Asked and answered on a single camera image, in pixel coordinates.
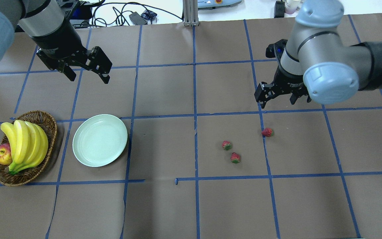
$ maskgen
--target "banana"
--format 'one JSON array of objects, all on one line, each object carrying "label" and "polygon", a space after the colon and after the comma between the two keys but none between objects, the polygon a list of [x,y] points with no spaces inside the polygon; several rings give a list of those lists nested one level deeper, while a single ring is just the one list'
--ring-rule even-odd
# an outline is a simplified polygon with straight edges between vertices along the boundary
[{"label": "banana", "polygon": [[16,151],[16,145],[17,145],[17,136],[14,132],[14,125],[10,124],[8,122],[4,122],[1,124],[0,128],[1,128],[2,132],[4,132],[8,138],[10,148],[11,148],[11,154],[12,154],[12,157],[14,158],[14,154]]},{"label": "banana", "polygon": [[48,152],[48,138],[45,134],[44,130],[37,124],[34,124],[34,126],[38,129],[39,137],[40,139],[40,146],[36,148],[36,154],[33,159],[30,160],[30,162],[24,163],[22,165],[19,165],[15,168],[15,171],[20,172],[21,170],[24,170],[26,168],[32,168],[38,166],[47,155]]},{"label": "banana", "polygon": [[35,124],[25,121],[25,124],[29,128],[29,132],[31,135],[30,147],[28,148],[28,152],[26,153],[26,159],[23,161],[24,165],[30,164],[33,162],[33,159],[36,157],[38,153],[38,149],[41,145],[41,137],[38,128]]},{"label": "banana", "polygon": [[14,121],[14,132],[17,136],[17,145],[15,154],[13,156],[13,162],[9,165],[10,174],[16,174],[18,171],[14,169],[17,165],[22,165],[25,160],[26,153],[29,151],[30,132],[26,123],[22,120]]}]

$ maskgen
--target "power adapter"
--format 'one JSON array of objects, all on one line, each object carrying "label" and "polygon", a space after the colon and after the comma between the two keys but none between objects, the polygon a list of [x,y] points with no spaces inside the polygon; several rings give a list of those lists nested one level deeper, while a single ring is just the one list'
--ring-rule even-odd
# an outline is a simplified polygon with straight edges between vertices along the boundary
[{"label": "power adapter", "polygon": [[129,18],[131,19],[131,21],[135,24],[135,25],[147,25],[147,21],[142,18],[138,12],[134,12],[132,14],[129,15]]},{"label": "power adapter", "polygon": [[275,3],[275,13],[273,18],[283,18],[285,15],[285,2],[276,1]]}]

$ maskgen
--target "apple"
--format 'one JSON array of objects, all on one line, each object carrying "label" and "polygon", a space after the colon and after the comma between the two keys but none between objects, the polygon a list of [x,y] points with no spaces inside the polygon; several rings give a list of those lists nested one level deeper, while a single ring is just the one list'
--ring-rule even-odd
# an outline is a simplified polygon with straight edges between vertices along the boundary
[{"label": "apple", "polygon": [[0,145],[0,164],[10,165],[13,162],[9,143]]}]

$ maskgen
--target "woven basket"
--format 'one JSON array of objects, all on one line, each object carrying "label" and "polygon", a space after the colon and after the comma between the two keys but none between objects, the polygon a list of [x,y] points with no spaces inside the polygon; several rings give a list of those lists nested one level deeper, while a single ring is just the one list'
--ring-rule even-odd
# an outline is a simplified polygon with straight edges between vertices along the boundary
[{"label": "woven basket", "polygon": [[[49,159],[51,158],[51,153],[54,148],[57,136],[57,123],[47,112],[43,111],[30,111],[20,115],[16,118],[17,120],[28,121],[34,124],[39,125],[45,132],[48,138],[48,152],[44,160],[36,167],[27,168],[20,171],[16,175],[8,174],[4,171],[7,167],[6,165],[0,164],[0,183],[5,186],[20,186],[24,185],[32,180],[34,180],[41,172],[45,169],[48,164]],[[7,143],[7,136],[4,135],[1,144]]]}]

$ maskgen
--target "red strawberry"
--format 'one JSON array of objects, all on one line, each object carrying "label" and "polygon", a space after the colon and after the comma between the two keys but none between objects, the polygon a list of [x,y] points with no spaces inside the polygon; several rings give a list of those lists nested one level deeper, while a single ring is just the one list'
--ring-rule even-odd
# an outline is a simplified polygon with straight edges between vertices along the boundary
[{"label": "red strawberry", "polygon": [[266,137],[271,137],[273,135],[273,130],[271,128],[265,128],[262,131],[262,135]]},{"label": "red strawberry", "polygon": [[232,148],[232,144],[231,144],[231,142],[229,142],[229,141],[224,141],[224,142],[222,143],[222,148],[223,148],[224,150],[230,150],[230,149]]},{"label": "red strawberry", "polygon": [[241,156],[237,153],[232,153],[231,155],[231,162],[233,163],[239,163],[241,162]]}]

